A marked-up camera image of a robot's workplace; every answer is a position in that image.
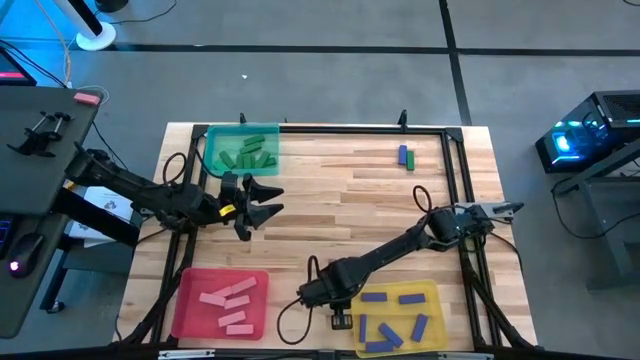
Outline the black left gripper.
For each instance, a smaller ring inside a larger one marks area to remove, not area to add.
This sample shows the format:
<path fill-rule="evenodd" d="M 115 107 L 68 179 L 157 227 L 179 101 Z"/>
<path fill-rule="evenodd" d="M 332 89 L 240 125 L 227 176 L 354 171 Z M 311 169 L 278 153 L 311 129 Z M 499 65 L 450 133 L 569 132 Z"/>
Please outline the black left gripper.
<path fill-rule="evenodd" d="M 229 225 L 233 223 L 234 231 L 241 241 L 251 239 L 248 225 L 258 229 L 267 220 L 284 209 L 283 204 L 247 205 L 250 201 L 263 203 L 284 193 L 282 188 L 259 184 L 251 174 L 243 176 L 244 192 L 238 187 L 238 176 L 225 172 L 221 177 L 220 192 L 217 197 L 205 194 L 203 199 L 205 224 Z"/>

